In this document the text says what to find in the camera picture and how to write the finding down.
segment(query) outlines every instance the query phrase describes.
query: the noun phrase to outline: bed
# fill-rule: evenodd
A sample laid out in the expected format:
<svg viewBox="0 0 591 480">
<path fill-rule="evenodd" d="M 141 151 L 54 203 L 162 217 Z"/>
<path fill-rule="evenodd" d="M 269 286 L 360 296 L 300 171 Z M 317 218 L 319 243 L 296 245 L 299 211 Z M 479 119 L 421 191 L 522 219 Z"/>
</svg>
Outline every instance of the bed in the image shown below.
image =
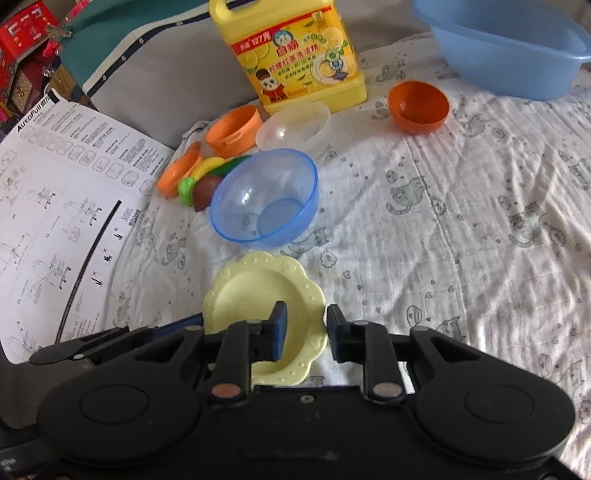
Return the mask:
<svg viewBox="0 0 591 480">
<path fill-rule="evenodd" d="M 558 383 L 577 412 L 562 460 L 591 478 L 591 74 L 554 102 L 496 97 L 459 78 L 429 35 L 360 63 L 369 99 L 333 116 L 313 224 L 272 253 L 298 259 L 350 320 L 428 326 Z M 410 78 L 452 104 L 427 137 L 389 118 L 388 89 Z M 176 157 L 208 127 L 197 122 Z M 155 194 L 119 257 L 105 327 L 200 312 L 220 268 L 244 254 L 205 213 Z M 361 376 L 326 350 L 306 384 Z"/>
</svg>

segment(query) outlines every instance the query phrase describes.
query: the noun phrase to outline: dish soap bottle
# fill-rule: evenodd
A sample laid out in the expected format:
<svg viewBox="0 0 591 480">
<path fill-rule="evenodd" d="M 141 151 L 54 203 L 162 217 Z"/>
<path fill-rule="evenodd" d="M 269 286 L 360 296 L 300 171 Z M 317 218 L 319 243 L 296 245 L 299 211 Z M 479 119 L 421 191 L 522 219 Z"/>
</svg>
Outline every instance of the dish soap bottle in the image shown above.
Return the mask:
<svg viewBox="0 0 591 480">
<path fill-rule="evenodd" d="M 258 0 L 209 13 L 271 115 L 296 102 L 338 112 L 367 100 L 365 76 L 335 0 Z"/>
</svg>

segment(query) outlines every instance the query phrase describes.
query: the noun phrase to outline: instruction manual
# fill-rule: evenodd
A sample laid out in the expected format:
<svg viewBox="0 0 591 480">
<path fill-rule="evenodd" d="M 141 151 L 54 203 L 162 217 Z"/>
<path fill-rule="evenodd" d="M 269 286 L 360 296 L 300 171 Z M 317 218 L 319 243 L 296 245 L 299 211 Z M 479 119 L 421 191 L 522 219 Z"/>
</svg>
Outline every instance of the instruction manual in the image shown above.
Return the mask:
<svg viewBox="0 0 591 480">
<path fill-rule="evenodd" d="M 54 92 L 0 143 L 0 340 L 11 362 L 105 328 L 117 257 L 172 155 Z"/>
</svg>

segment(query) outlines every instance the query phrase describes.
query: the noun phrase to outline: transparent blue bowl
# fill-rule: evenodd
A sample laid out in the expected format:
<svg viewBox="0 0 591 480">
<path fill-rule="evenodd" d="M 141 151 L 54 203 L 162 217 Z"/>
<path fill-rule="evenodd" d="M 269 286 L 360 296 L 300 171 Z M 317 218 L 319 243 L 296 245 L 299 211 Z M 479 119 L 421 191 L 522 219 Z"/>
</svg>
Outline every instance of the transparent blue bowl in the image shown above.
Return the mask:
<svg viewBox="0 0 591 480">
<path fill-rule="evenodd" d="M 222 238 L 248 248 L 271 249 L 304 233 L 318 199 L 314 161 L 280 148 L 257 153 L 232 170 L 213 195 L 209 218 Z"/>
</svg>

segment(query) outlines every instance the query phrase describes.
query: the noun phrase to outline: bottle label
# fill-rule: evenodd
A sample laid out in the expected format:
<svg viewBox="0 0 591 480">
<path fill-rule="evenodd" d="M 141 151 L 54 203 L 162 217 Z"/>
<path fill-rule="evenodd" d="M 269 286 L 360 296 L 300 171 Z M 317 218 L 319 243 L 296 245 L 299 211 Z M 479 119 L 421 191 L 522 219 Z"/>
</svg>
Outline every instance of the bottle label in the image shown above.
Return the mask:
<svg viewBox="0 0 591 480">
<path fill-rule="evenodd" d="M 267 28 L 232 45 L 264 105 L 356 79 L 355 51 L 333 7 Z"/>
</svg>

